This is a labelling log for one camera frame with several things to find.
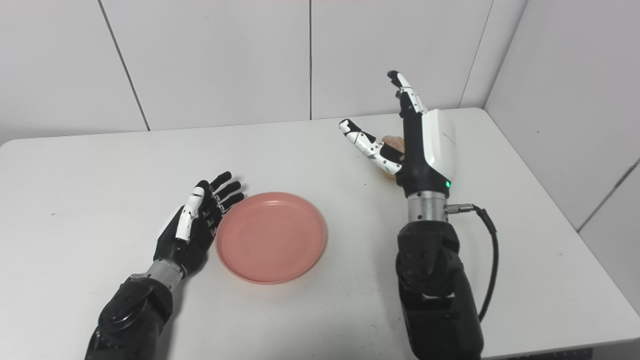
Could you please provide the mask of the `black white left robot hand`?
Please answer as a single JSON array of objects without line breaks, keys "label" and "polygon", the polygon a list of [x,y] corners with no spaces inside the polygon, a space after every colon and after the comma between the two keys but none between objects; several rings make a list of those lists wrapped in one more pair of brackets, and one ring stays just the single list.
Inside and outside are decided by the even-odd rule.
[{"label": "black white left robot hand", "polygon": [[199,271],[222,219],[244,198],[242,183],[230,171],[199,181],[160,233],[153,260],[175,264],[183,277]]}]

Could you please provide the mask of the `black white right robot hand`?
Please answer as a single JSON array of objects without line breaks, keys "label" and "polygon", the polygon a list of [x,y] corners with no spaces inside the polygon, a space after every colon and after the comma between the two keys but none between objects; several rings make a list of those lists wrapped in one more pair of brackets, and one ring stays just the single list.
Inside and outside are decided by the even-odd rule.
[{"label": "black white right robot hand", "polygon": [[429,110],[406,77],[397,70],[387,72],[397,91],[402,119],[404,149],[393,148],[363,131],[349,118],[338,124],[343,136],[378,166],[394,176],[405,196],[419,192],[441,193],[448,198],[457,174],[457,135],[453,122],[440,109]]}]

